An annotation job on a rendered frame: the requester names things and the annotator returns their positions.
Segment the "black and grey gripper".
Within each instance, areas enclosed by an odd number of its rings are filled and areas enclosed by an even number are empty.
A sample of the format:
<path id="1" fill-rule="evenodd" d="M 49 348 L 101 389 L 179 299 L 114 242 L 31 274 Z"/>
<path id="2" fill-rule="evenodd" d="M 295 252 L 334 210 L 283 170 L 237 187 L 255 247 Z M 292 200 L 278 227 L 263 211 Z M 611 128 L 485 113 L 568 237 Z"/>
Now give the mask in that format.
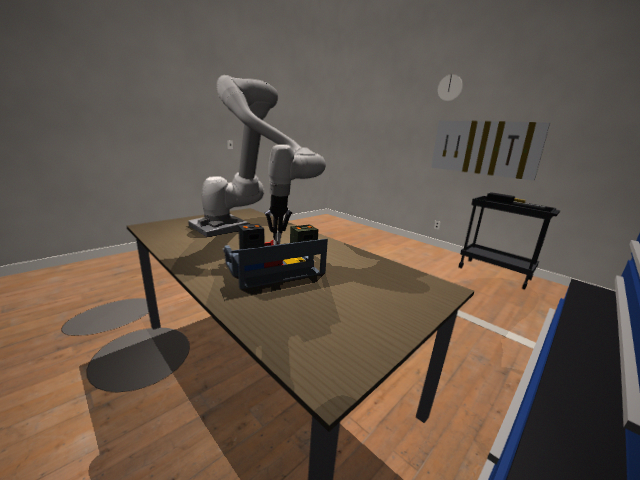
<path id="1" fill-rule="evenodd" d="M 269 230 L 273 232 L 274 245 L 277 245 L 277 242 L 278 244 L 280 244 L 281 234 L 283 233 L 283 231 L 286 231 L 289 218 L 292 215 L 292 212 L 288 210 L 287 205 L 288 205 L 288 196 L 278 197 L 278 196 L 271 195 L 271 207 L 268 212 L 265 212 L 265 215 L 268 217 L 267 218 L 268 225 L 270 224 Z M 284 208 L 278 208 L 278 207 L 284 207 Z M 271 213 L 274 218 L 273 225 L 270 217 Z M 285 215 L 285 218 L 284 218 L 284 215 Z M 284 218 L 284 221 L 283 221 L 283 218 Z"/>

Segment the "dark grey metal shelf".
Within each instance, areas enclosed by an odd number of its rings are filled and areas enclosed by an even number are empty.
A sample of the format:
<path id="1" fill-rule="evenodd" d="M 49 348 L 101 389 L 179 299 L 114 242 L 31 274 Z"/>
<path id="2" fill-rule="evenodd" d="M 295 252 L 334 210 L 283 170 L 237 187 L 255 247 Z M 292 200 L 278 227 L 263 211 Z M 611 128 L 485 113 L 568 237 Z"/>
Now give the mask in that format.
<path id="1" fill-rule="evenodd" d="M 227 245 L 223 252 L 233 277 L 239 275 L 239 288 L 245 289 L 325 273 L 327 243 L 328 239 L 320 239 L 242 250 L 232 250 Z M 314 255 L 318 254 L 321 254 L 320 271 L 314 267 Z M 245 271 L 247 265 L 280 260 L 283 264 Z"/>

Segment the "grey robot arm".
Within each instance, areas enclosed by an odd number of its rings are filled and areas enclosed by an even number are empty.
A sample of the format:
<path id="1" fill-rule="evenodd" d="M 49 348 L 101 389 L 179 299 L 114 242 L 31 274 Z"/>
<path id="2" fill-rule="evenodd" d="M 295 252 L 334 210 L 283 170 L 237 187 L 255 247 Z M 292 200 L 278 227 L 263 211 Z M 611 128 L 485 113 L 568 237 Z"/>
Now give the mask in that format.
<path id="1" fill-rule="evenodd" d="M 317 177 L 326 167 L 323 157 L 300 147 L 259 119 L 265 118 L 269 107 L 273 108 L 277 103 L 278 93 L 273 86 L 260 80 L 223 75 L 217 80 L 217 91 L 227 108 L 244 123 L 244 130 L 239 172 L 232 183 L 227 184 L 222 177 L 210 177 L 203 184 L 204 220 L 198 219 L 198 224 L 214 228 L 238 221 L 229 217 L 229 209 L 262 199 L 264 189 L 255 175 L 261 135 L 278 144 L 272 148 L 269 160 L 271 195 L 290 195 L 291 180 Z"/>

